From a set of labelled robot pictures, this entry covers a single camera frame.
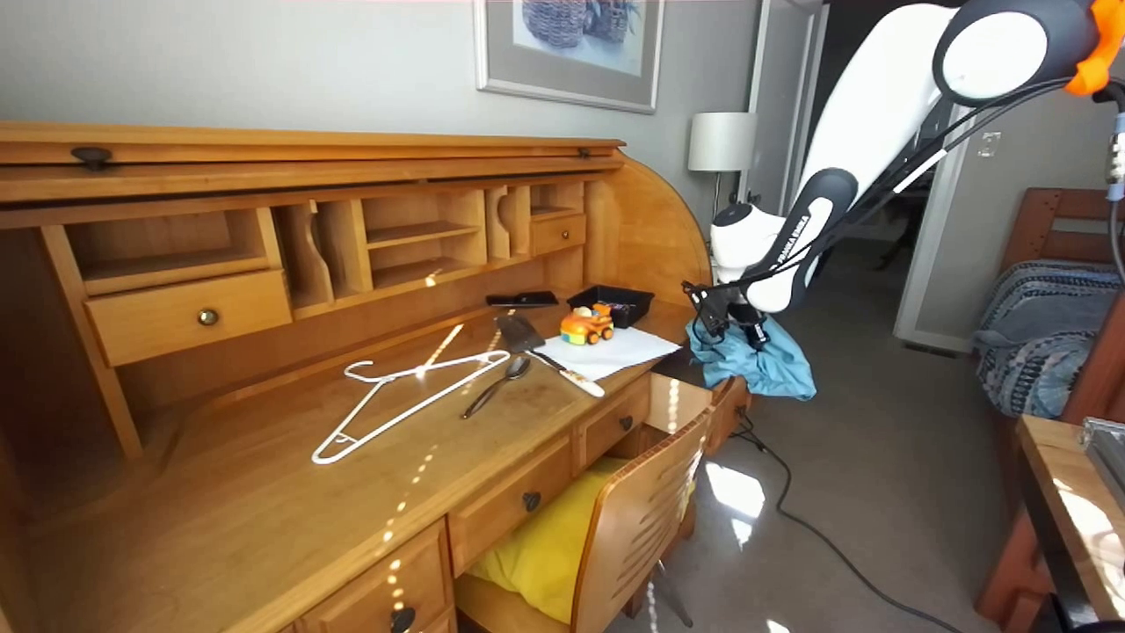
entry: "door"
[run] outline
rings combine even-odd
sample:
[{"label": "door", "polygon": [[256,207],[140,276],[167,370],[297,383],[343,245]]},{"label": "door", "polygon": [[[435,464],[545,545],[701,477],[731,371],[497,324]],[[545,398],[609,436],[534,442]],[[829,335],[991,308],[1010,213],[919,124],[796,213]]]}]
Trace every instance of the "door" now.
[{"label": "door", "polygon": [[931,179],[893,335],[942,350],[974,347],[974,321],[998,273],[1027,185],[1102,190],[1110,105],[1063,92],[1018,105],[961,145]]},{"label": "door", "polygon": [[745,105],[755,116],[740,198],[783,213],[811,129],[816,72],[829,7],[824,0],[765,0]]}]

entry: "roll-top desk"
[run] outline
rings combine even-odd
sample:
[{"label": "roll-top desk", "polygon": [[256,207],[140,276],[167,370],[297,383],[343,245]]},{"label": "roll-top desk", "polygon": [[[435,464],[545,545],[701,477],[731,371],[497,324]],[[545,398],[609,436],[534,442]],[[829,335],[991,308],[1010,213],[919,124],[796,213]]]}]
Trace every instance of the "roll-top desk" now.
[{"label": "roll-top desk", "polygon": [[350,363],[481,350],[487,296],[647,288],[683,340],[704,240],[620,141],[3,124],[0,272],[16,628],[458,628],[452,581],[653,406],[751,403],[534,364],[475,419],[497,371],[309,461],[363,398]]}]

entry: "chair back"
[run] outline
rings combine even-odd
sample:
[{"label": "chair back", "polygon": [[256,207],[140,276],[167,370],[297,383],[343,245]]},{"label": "chair back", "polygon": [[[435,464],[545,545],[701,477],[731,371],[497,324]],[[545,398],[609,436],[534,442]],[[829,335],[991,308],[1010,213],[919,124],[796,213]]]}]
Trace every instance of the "chair back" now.
[{"label": "chair back", "polygon": [[609,628],[683,527],[712,413],[622,464],[593,501],[571,628]]}]

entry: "wire hanger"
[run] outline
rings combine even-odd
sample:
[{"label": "wire hanger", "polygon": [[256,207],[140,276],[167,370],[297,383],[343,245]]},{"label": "wire hanger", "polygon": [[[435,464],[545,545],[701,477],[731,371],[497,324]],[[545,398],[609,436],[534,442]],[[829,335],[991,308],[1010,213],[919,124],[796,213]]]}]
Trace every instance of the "wire hanger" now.
[{"label": "wire hanger", "polygon": [[[398,371],[383,371],[383,376],[371,376],[363,370],[376,364],[373,358],[363,358],[363,363],[351,363],[346,364],[346,376],[356,381],[356,383],[371,383],[371,391],[356,399],[356,406],[338,423],[338,430],[330,430],[319,445],[312,449],[312,464],[338,464],[346,461],[350,452],[356,452],[359,445],[365,445],[371,439],[390,432],[394,425],[400,425],[404,419],[412,419],[417,410],[435,403],[441,398],[461,391],[463,383],[477,381],[481,371],[489,371],[494,364],[502,364],[509,358],[509,350],[502,347],[489,347],[489,350],[477,350],[477,356],[461,356],[461,358],[448,358],[448,363],[435,363],[435,356],[458,336],[461,327],[452,330],[452,336],[424,363],[424,364],[412,364],[412,370],[398,370]],[[356,413],[394,381],[424,381],[426,371],[441,371],[441,370],[453,370],[453,364],[470,364],[477,363],[475,371],[461,376],[458,383],[424,398],[418,403],[404,406],[400,413],[379,423],[376,430],[371,430],[365,436],[351,436],[350,425],[356,423]]]}]

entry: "cubby hole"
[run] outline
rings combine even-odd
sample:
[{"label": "cubby hole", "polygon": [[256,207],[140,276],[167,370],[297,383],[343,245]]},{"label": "cubby hole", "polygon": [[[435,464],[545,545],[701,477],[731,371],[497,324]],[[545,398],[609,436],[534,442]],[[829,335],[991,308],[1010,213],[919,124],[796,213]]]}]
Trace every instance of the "cubby hole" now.
[{"label": "cubby hole", "polygon": [[533,185],[489,190],[489,260],[522,260],[533,253]]},{"label": "cubby hole", "polygon": [[373,290],[359,201],[274,207],[274,225],[298,315]]},{"label": "cubby hole", "polygon": [[561,299],[571,299],[589,288],[589,253],[585,248],[561,248],[542,260],[549,288]]},{"label": "cubby hole", "polygon": [[265,272],[272,236],[267,207],[67,225],[90,296]]},{"label": "cubby hole", "polygon": [[441,283],[489,265],[487,190],[363,201],[373,288]]},{"label": "cubby hole", "polygon": [[579,213],[589,211],[589,182],[585,179],[561,179],[561,182],[534,182],[533,185],[533,213]]}]

